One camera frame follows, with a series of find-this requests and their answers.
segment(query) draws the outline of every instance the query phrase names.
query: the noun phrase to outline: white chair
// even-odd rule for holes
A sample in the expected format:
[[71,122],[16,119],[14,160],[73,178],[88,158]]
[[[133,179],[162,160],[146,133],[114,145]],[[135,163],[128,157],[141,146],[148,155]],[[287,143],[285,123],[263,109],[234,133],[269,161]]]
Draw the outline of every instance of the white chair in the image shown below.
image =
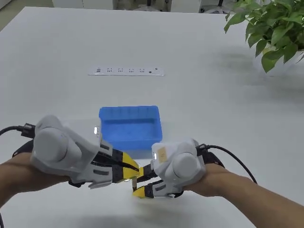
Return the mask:
[[208,6],[202,6],[200,8],[201,13],[217,13],[217,14],[228,14],[231,12],[230,9],[227,7],[223,6],[223,1],[224,0],[219,0],[218,5],[215,8],[205,10],[205,8],[208,8]]

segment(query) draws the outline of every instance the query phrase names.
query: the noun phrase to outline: orange label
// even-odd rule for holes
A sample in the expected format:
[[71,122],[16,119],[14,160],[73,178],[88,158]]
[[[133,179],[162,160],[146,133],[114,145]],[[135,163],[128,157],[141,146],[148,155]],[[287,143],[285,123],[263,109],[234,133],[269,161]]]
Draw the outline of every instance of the orange label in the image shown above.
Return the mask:
[[166,152],[166,148],[161,147],[158,151],[158,160],[160,161],[160,163],[166,162],[167,161],[167,152]]

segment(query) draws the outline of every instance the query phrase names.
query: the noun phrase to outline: white knob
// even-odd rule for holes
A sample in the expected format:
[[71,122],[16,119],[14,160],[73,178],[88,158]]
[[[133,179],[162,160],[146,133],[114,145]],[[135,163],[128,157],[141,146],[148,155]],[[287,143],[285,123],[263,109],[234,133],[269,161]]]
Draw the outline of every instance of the white knob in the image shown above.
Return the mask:
[[46,162],[58,162],[67,152],[68,138],[65,134],[52,127],[39,131],[34,139],[34,150],[37,157]]
[[197,157],[185,152],[177,155],[173,161],[173,171],[179,178],[189,178],[200,170]]

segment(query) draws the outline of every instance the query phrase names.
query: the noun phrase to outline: plant pot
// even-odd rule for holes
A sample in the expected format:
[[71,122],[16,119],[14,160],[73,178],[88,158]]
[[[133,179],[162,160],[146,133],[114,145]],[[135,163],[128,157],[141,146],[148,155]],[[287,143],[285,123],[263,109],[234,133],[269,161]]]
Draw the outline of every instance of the plant pot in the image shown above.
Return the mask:
[[285,64],[283,62],[284,57],[281,57],[275,64],[275,67],[272,68],[267,73],[265,73],[261,63],[263,54],[264,53],[262,52],[260,55],[258,55],[256,58],[253,59],[253,66],[260,75],[274,77],[274,76],[284,76],[287,73],[288,69],[292,67],[294,64],[296,64],[300,60],[302,55],[304,55],[304,50],[297,51],[296,54]]

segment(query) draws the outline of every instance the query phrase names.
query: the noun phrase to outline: power strip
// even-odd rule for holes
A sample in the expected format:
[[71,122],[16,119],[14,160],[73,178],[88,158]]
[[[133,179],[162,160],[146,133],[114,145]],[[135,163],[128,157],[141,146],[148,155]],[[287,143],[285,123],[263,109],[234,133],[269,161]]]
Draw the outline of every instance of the power strip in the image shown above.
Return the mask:
[[113,67],[99,66],[93,68],[88,75],[98,76],[165,76],[164,70],[159,67]]

